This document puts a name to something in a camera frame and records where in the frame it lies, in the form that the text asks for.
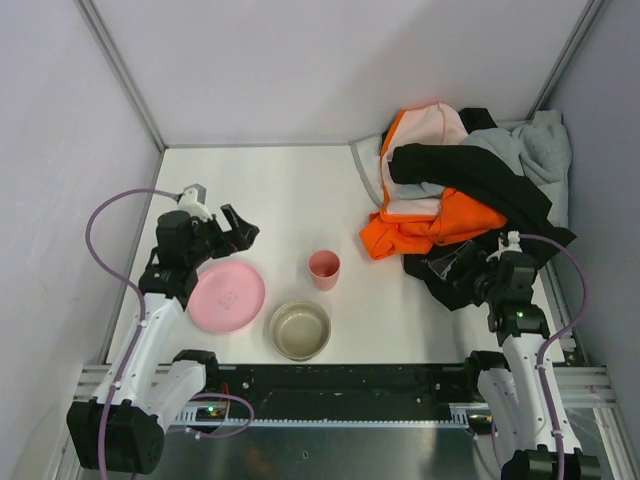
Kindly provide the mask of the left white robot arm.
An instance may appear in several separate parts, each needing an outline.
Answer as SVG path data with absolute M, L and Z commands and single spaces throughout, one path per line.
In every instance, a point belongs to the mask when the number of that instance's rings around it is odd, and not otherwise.
M 106 477 L 153 472 L 165 436 L 183 407 L 215 378 L 212 352 L 182 350 L 159 383 L 153 378 L 170 330 L 183 317 L 197 282 L 198 268 L 209 259 L 249 249 L 259 233 L 226 204 L 229 222 L 203 220 L 185 208 L 157 220 L 156 245 L 133 290 L 139 312 L 100 385 L 85 401 L 72 402 L 67 426 L 83 468 Z

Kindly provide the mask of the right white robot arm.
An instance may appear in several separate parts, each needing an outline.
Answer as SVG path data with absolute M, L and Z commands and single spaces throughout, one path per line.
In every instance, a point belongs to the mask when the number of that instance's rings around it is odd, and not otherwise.
M 474 351 L 465 366 L 491 411 L 501 478 L 601 478 L 598 458 L 584 453 L 567 418 L 549 356 L 556 337 L 533 302 L 539 267 L 522 250 L 519 233 L 501 235 L 492 253 L 468 241 L 428 266 L 456 293 L 488 308 L 500 349 Z

